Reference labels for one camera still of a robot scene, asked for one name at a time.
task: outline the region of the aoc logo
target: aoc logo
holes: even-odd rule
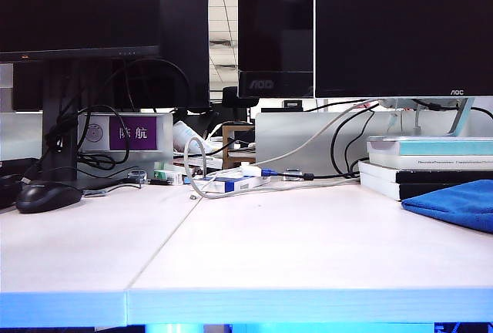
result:
[[[271,90],[274,89],[272,80],[254,80],[250,83],[250,90]]]

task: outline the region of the black book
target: black book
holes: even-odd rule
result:
[[[490,170],[402,170],[359,162],[359,171],[392,183],[468,183],[475,180],[493,179]]]

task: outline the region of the monitor screen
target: monitor screen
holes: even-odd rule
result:
[[[491,96],[493,0],[316,0],[317,97]]]
[[[209,107],[208,13],[208,0],[162,0],[159,57],[180,67],[190,85],[161,62],[131,66],[127,76],[136,108]],[[118,107],[130,107],[124,73],[115,78],[114,94]]]
[[[238,0],[240,97],[313,97],[314,0]]]
[[[0,0],[0,61],[156,54],[159,0]]]

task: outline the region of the purple sign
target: purple sign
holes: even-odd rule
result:
[[[157,117],[126,116],[123,117],[130,137],[131,150],[157,150]],[[109,148],[125,150],[125,133],[118,117],[109,117]]]

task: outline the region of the white book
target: white book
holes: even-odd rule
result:
[[[370,162],[403,170],[493,170],[493,156],[398,156],[369,153]]]

